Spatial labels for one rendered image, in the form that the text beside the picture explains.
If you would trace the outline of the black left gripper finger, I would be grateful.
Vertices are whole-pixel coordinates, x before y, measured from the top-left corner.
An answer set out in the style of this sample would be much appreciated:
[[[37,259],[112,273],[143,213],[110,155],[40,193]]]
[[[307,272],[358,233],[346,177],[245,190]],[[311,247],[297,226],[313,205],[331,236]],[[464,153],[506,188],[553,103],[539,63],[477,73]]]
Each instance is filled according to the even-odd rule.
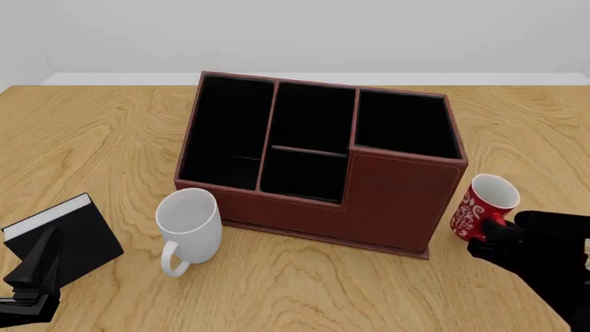
[[[59,295],[59,266],[65,236],[54,226],[45,229],[28,255],[4,282],[15,294]]]

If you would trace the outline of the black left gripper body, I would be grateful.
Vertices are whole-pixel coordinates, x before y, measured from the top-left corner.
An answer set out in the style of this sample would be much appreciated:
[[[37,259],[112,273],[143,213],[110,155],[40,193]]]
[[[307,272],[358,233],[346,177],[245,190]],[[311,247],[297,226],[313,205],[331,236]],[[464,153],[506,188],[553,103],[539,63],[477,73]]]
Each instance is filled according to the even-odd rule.
[[[0,297],[0,326],[50,323],[60,303],[61,292],[14,289],[12,297]]]

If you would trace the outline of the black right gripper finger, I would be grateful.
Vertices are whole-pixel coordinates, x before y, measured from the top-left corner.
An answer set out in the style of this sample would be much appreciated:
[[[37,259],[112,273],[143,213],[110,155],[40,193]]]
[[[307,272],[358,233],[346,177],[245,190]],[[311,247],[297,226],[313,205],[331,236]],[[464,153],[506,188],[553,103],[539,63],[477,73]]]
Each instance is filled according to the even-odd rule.
[[[508,243],[520,240],[524,230],[515,223],[507,221],[501,225],[496,220],[484,219],[481,229],[485,236],[486,243]]]

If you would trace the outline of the red mug with white pattern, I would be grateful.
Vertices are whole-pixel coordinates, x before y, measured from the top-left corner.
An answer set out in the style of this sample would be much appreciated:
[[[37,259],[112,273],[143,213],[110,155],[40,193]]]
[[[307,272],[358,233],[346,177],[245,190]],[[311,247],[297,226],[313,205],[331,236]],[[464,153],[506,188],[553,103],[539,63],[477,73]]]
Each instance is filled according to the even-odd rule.
[[[461,240],[485,242],[483,220],[506,226],[505,216],[520,204],[519,191],[501,176],[481,173],[475,176],[450,221],[452,232]]]

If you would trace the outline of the red-brown desk caddy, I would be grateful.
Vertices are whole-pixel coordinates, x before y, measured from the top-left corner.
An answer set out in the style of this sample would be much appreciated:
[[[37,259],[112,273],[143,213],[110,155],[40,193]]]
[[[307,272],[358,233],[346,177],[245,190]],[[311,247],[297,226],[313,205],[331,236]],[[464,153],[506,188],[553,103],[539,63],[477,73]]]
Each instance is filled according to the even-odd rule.
[[[443,94],[203,72],[174,182],[228,226],[427,257],[467,165]]]

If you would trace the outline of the black book with white pages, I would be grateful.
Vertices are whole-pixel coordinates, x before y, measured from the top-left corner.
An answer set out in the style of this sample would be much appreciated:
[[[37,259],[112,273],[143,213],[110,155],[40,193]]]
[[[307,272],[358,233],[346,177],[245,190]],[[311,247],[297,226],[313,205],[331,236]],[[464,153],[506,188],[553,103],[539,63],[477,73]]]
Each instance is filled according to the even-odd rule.
[[[4,227],[5,245],[19,259],[24,259],[42,233],[52,226],[65,237],[59,266],[60,287],[124,253],[87,193]]]

